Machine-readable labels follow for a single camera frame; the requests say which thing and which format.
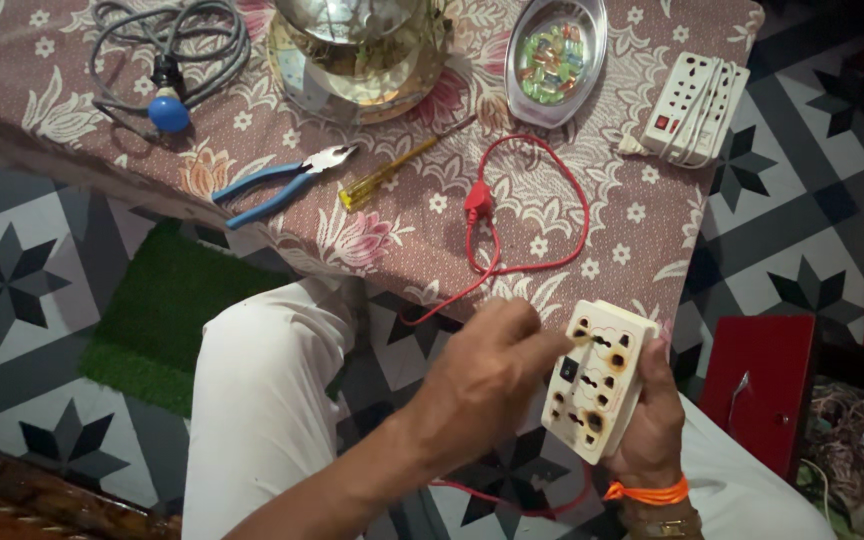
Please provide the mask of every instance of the screwdriver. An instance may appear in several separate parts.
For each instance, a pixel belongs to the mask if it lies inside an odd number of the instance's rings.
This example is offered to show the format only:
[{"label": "screwdriver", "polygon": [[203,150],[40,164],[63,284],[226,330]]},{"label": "screwdriver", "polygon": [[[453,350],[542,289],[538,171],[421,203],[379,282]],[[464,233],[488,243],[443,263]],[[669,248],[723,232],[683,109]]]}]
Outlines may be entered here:
[{"label": "screwdriver", "polygon": [[348,187],[340,190],[339,200],[342,201],[342,204],[345,205],[345,209],[348,212],[355,212],[361,208],[362,205],[372,199],[373,195],[376,194],[379,185],[392,178],[392,176],[395,175],[399,168],[406,162],[413,159],[415,156],[426,152],[426,150],[431,148],[435,143],[472,124],[476,118],[478,118],[478,114],[473,114],[461,122],[454,124],[445,131],[432,135],[426,139],[426,141],[415,146],[412,150],[402,154],[402,156],[397,158],[395,161],[382,163],[372,173],[356,179],[354,182],[350,183]]}]

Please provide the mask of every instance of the floral tablecloth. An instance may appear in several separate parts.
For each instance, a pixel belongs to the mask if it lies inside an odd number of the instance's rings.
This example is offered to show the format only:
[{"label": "floral tablecloth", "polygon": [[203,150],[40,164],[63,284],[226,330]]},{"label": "floral tablecloth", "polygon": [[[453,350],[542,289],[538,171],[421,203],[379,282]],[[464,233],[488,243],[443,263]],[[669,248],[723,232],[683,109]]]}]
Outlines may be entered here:
[{"label": "floral tablecloth", "polygon": [[[86,60],[98,30],[95,0],[0,0],[0,167],[25,168],[70,184],[94,186],[152,210],[221,227],[270,198],[270,185],[233,208],[210,193],[264,166],[304,159],[321,148],[357,142],[357,157],[324,178],[270,223],[244,235],[274,247],[305,273],[364,276],[416,303],[432,306],[476,277],[466,261],[462,203],[491,141],[530,132],[572,170],[591,203],[591,227],[580,256],[565,266],[491,279],[446,313],[468,318],[485,295],[529,300],[548,326],[568,319],[580,299],[604,299],[671,328],[702,220],[712,169],[686,170],[615,152],[642,122],[685,50],[744,63],[762,25],[748,0],[607,0],[604,79],[575,117],[559,129],[535,129],[508,114],[503,60],[524,2],[455,0],[452,55],[429,96],[402,117],[343,127],[305,113],[273,80],[261,49],[273,9],[239,0],[256,44],[245,71],[192,111],[194,129],[170,145],[153,146],[115,127],[91,104],[96,88]],[[136,9],[158,0],[131,0]],[[188,44],[215,46],[215,36]],[[148,102],[153,51],[105,43],[97,69],[126,101]],[[183,67],[187,80],[208,77],[214,64]],[[472,112],[479,121],[411,160],[366,209],[346,214],[343,184],[390,161],[443,126]],[[509,143],[492,153],[493,187],[505,264],[554,261],[581,231],[582,209],[569,182],[541,150]],[[492,242],[484,227],[474,240],[481,263]]]}]

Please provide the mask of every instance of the hand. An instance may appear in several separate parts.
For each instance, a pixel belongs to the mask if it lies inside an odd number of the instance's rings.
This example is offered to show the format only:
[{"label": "hand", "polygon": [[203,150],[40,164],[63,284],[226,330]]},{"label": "hand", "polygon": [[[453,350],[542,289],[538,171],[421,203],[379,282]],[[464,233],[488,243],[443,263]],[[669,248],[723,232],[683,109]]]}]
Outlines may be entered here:
[{"label": "hand", "polygon": [[572,341],[522,298],[489,300],[452,336],[414,398],[390,417],[428,480],[485,455],[522,423]]},{"label": "hand", "polygon": [[671,487],[682,478],[686,411],[666,362],[666,342],[653,339],[638,359],[642,393],[606,467],[626,487]]}]

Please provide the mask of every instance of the socket hole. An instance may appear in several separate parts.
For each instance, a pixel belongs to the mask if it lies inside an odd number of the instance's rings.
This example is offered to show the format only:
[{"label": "socket hole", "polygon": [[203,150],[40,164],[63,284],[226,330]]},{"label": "socket hole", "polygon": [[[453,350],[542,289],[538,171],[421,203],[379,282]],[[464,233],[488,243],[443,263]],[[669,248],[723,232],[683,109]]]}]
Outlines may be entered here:
[{"label": "socket hole", "polygon": [[602,416],[597,412],[589,412],[585,414],[585,420],[588,420],[588,428],[594,434],[602,433]]}]

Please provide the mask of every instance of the gold bracelet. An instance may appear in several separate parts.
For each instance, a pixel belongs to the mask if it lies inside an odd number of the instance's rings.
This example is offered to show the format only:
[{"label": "gold bracelet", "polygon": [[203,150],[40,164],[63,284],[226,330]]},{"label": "gold bracelet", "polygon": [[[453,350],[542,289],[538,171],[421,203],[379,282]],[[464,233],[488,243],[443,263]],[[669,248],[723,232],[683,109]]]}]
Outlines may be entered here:
[{"label": "gold bracelet", "polygon": [[690,538],[702,534],[702,518],[693,508],[688,517],[669,521],[622,519],[632,538]]}]

